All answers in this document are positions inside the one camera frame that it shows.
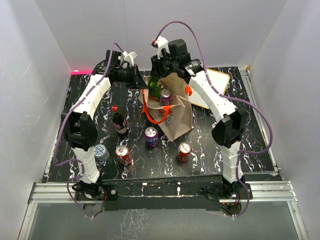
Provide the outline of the green glass bottle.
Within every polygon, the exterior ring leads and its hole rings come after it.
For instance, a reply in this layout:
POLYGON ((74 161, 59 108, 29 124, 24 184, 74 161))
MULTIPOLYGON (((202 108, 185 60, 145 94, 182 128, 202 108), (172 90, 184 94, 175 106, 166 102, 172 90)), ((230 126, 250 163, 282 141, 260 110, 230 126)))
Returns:
POLYGON ((148 82, 148 97, 151 100, 158 101, 162 90, 161 81, 155 76, 151 76, 148 82))

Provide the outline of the beige canvas tote bag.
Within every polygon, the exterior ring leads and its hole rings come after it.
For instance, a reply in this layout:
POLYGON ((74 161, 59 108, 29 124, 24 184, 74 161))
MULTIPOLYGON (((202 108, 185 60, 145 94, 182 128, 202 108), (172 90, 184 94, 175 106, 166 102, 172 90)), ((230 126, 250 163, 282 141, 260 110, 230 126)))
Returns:
POLYGON ((159 101, 150 99, 148 89, 141 89, 138 99, 147 119, 158 125, 172 142, 193 129, 192 104, 189 101, 192 90, 176 73, 171 73, 160 81, 171 91, 170 105, 162 106, 159 101))

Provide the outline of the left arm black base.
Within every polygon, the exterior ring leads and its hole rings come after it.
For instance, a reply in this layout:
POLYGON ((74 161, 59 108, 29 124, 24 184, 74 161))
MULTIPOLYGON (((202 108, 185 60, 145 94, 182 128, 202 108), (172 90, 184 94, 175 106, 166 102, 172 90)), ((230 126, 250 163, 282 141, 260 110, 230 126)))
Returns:
POLYGON ((75 199, 78 201, 116 201, 119 198, 119 188, 114 184, 77 182, 72 186, 75 199))

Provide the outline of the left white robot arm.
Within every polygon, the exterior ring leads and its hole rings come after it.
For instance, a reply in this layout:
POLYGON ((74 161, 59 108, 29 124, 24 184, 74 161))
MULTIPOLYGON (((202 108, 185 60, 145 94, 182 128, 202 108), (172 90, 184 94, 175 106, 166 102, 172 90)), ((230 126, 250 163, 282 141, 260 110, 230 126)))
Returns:
POLYGON ((136 52, 106 51, 105 60, 91 72, 90 80, 79 100, 69 111, 61 114, 63 136, 78 162, 80 180, 87 185, 86 194, 93 200, 103 195, 102 185, 96 183, 100 172, 94 156, 98 131, 94 114, 104 94, 115 82, 126 83, 129 89, 146 89, 147 85, 134 63, 136 52))

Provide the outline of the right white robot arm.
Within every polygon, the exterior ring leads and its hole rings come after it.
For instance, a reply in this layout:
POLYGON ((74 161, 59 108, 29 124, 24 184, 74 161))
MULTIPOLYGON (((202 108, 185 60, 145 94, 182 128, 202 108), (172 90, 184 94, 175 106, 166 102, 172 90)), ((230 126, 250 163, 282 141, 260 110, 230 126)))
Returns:
POLYGON ((199 59, 191 59, 183 39, 168 41, 159 36, 152 46, 157 54, 151 57, 151 75, 158 77, 171 91, 172 102, 178 97, 187 98, 195 91, 212 111, 217 124, 211 135, 222 154, 223 194, 235 198, 245 183, 238 157, 246 128, 246 110, 237 108, 214 88, 207 69, 199 59))

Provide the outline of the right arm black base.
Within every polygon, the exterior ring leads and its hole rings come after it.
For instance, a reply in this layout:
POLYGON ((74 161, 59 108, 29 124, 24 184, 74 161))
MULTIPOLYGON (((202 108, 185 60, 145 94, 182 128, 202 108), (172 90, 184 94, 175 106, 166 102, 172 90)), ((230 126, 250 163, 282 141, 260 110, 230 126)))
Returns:
POLYGON ((239 203, 240 200, 252 199, 251 186, 248 183, 245 187, 238 181, 229 182, 211 182, 202 187, 199 193, 209 200, 234 200, 239 203))

